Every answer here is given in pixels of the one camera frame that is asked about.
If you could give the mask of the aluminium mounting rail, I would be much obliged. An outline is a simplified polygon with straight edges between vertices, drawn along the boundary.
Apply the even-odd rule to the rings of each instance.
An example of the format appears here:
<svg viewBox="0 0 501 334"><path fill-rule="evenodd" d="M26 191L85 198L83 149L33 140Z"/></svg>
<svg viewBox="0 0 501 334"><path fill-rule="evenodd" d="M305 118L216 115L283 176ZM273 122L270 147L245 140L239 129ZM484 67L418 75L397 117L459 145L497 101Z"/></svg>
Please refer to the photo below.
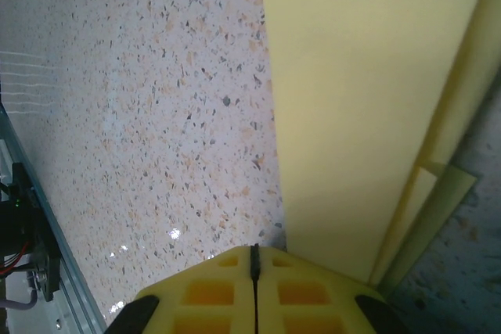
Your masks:
<svg viewBox="0 0 501 334"><path fill-rule="evenodd" d="M54 292L52 301L46 301L43 296L45 300L43 305L49 309L49 315L56 318L51 330L68 334L104 334L105 320L85 283L2 103L0 103L0 152L4 160L12 161L9 169L12 179L13 164L20 162L24 165L61 252L59 290Z"/></svg>

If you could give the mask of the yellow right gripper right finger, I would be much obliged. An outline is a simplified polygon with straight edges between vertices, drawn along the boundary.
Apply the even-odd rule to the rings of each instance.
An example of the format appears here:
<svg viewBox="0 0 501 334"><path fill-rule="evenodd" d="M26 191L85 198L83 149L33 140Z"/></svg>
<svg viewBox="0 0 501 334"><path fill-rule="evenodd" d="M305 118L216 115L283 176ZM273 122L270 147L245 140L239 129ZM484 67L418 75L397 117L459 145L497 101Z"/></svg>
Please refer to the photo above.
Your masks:
<svg viewBox="0 0 501 334"><path fill-rule="evenodd" d="M258 334L408 334L371 287L272 247L257 248Z"/></svg>

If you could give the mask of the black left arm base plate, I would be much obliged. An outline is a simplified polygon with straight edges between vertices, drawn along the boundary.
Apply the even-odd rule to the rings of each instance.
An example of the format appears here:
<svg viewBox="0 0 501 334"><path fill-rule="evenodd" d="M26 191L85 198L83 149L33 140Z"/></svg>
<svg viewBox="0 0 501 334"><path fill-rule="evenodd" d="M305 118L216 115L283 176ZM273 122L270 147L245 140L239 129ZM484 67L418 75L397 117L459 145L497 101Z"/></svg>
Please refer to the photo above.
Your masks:
<svg viewBox="0 0 501 334"><path fill-rule="evenodd" d="M27 212L14 210L20 219L20 233L29 242L27 254L34 265L34 276L46 301L52 301L54 292L59 290L59 266L61 252L56 237L41 206L34 184L24 165L13 164L13 194L25 194L30 200Z"/></svg>

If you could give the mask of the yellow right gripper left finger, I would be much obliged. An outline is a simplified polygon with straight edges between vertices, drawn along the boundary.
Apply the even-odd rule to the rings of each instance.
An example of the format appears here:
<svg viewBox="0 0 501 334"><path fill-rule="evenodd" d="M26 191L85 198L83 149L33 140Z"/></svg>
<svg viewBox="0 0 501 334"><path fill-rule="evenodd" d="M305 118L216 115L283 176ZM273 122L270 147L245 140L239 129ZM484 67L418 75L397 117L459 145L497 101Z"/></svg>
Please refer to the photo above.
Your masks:
<svg viewBox="0 0 501 334"><path fill-rule="evenodd" d="M142 289L104 334L255 334L255 247L238 246Z"/></svg>

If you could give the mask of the yellow paper sheet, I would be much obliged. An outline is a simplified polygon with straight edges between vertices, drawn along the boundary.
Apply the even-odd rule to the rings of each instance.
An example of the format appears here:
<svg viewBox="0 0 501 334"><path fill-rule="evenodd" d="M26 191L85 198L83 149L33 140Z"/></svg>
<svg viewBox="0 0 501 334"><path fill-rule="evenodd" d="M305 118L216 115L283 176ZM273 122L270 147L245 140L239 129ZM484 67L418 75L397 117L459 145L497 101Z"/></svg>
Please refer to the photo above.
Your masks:
<svg viewBox="0 0 501 334"><path fill-rule="evenodd" d="M264 0L288 250L378 284L501 66L501 0Z"/></svg>

